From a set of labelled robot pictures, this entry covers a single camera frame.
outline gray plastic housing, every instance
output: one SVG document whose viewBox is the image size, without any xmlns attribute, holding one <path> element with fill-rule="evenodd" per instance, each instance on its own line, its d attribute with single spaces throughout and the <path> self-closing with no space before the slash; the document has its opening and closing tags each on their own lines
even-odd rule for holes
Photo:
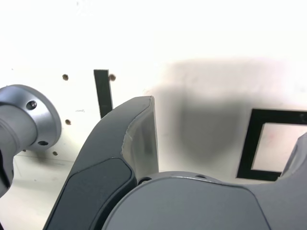
<svg viewBox="0 0 307 230">
<path fill-rule="evenodd" d="M 137 186 L 136 177 L 157 172 L 154 98 L 133 98 L 93 129 L 44 229 L 101 229 L 113 207 Z"/>
<path fill-rule="evenodd" d="M 127 194 L 103 230 L 269 230 L 247 189 L 191 173 L 150 180 Z"/>
<path fill-rule="evenodd" d="M 60 117 L 47 97 L 25 85 L 0 89 L 0 197 L 12 184 L 13 157 L 46 150 L 60 135 Z"/>
</svg>

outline bolt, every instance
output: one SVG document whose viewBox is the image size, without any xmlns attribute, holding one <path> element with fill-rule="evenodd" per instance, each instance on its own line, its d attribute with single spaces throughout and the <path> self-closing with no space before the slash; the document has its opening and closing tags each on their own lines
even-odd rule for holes
<svg viewBox="0 0 307 230">
<path fill-rule="evenodd" d="M 48 142 L 42 140 L 42 141 L 39 141 L 38 144 L 41 145 L 41 146 L 46 146 L 46 145 L 48 145 Z"/>
<path fill-rule="evenodd" d="M 115 79 L 116 79 L 116 77 L 115 77 L 114 74 L 110 74 L 110 75 L 109 75 L 109 80 L 110 80 L 110 81 L 115 81 Z"/>
<path fill-rule="evenodd" d="M 69 126 L 71 125 L 71 121 L 68 120 L 68 119 L 65 120 L 65 123 L 66 123 L 67 125 L 69 125 Z"/>
<path fill-rule="evenodd" d="M 68 81 L 68 75 L 67 74 L 63 74 L 62 78 L 63 78 L 64 81 Z"/>
<path fill-rule="evenodd" d="M 37 107 L 36 101 L 30 101 L 30 102 L 28 102 L 28 104 L 26 105 L 26 108 L 27 108 L 28 110 L 33 110 L 33 109 L 35 109 L 36 107 Z"/>
</svg>

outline metal cylinder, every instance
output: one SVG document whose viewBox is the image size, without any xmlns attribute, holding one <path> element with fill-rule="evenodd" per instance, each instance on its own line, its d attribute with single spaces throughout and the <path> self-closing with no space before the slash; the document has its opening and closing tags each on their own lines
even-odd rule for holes
<svg viewBox="0 0 307 230">
<path fill-rule="evenodd" d="M 12 184 L 13 157 L 22 150 L 44 151 L 60 134 L 60 117 L 47 97 L 24 85 L 0 89 L 0 197 Z"/>
</svg>

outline black strip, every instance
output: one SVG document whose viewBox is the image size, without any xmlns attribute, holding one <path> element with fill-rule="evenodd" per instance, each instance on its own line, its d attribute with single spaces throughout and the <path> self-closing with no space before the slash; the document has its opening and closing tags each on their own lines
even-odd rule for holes
<svg viewBox="0 0 307 230">
<path fill-rule="evenodd" d="M 94 70 L 100 116 L 103 118 L 113 109 L 108 70 Z"/>
<path fill-rule="evenodd" d="M 2 157 L 1 150 L 0 150 L 0 183 L 4 184 L 4 186 L 6 186 L 6 188 L 8 190 L 10 188 L 10 186 L 11 186 L 11 182 L 10 182 L 8 176 L 7 176 L 7 173 L 9 173 L 9 172 L 5 172 L 5 170 L 4 170 L 3 157 Z"/>
<path fill-rule="evenodd" d="M 237 178 L 276 181 L 281 175 L 281 172 L 251 169 L 261 136 L 262 127 L 265 123 L 307 125 L 307 112 L 253 109 L 249 120 Z"/>
</svg>

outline black square frame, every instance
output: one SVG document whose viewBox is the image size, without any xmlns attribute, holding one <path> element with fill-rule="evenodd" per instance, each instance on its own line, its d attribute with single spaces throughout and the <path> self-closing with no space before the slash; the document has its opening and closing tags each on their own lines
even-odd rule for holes
<svg viewBox="0 0 307 230">
<path fill-rule="evenodd" d="M 251 169 L 265 123 L 307 125 L 307 111 L 252 109 L 237 178 L 276 181 L 281 175 L 281 172 Z"/>
</svg>

